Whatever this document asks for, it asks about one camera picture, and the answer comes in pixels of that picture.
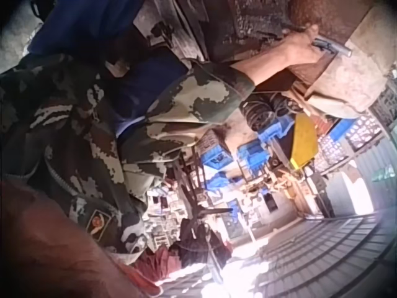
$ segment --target camouflage jacket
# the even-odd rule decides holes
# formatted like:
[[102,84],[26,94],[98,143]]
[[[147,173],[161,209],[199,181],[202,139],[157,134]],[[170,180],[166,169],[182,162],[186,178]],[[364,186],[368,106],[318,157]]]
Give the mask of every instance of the camouflage jacket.
[[27,56],[0,75],[2,174],[46,192],[102,246],[137,253],[145,192],[194,143],[191,129],[223,122],[254,85],[233,68],[195,64],[117,140],[111,79],[66,55]]

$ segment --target badge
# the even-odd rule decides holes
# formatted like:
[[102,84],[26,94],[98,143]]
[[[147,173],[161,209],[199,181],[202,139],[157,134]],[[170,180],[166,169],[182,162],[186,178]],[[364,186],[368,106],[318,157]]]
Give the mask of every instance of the badge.
[[96,209],[88,222],[86,230],[95,241],[99,241],[110,220],[111,216]]

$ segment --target blue clothing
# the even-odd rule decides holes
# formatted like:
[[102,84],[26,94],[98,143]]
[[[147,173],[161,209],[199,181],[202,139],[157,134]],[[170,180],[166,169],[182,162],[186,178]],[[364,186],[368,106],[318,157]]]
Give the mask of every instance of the blue clothing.
[[143,0],[58,0],[28,50],[98,59],[107,42],[133,23],[142,4]]
[[[29,46],[36,55],[66,53],[101,62],[110,41],[132,25],[143,0],[58,0]],[[187,68],[167,48],[151,51],[112,82],[114,128],[119,136],[141,120],[150,105]]]

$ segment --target skin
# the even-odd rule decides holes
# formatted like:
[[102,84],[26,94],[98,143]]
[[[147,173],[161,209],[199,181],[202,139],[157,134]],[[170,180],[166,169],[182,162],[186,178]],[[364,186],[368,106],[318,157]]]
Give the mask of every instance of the skin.
[[257,86],[291,65],[316,63],[322,56],[321,51],[311,45],[317,35],[318,26],[309,26],[302,33],[288,34],[269,51],[231,67],[245,73]]
[[[316,63],[316,25],[232,65],[255,85],[284,68]],[[83,229],[43,194],[1,182],[2,258],[29,297],[143,297]]]

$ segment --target metal tool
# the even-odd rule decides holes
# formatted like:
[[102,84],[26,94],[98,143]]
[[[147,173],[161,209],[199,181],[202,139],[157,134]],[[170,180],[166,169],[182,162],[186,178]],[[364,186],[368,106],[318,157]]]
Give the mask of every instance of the metal tool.
[[353,54],[353,51],[347,46],[341,45],[340,43],[337,43],[322,35],[318,35],[312,44],[320,49],[328,50],[331,53],[341,53],[342,55],[345,55],[349,58]]
[[[297,27],[292,24],[283,24],[283,27],[285,27],[286,29],[290,29],[292,31],[296,31],[296,32],[304,32],[306,30],[305,27]],[[324,37],[320,34],[317,35],[317,37],[315,38],[312,45],[320,48],[321,50],[327,50],[333,54],[341,53],[342,55],[345,55],[349,58],[353,54],[353,51],[350,48],[348,48],[347,46],[341,45],[340,43],[338,43],[334,40],[331,40],[327,37]]]

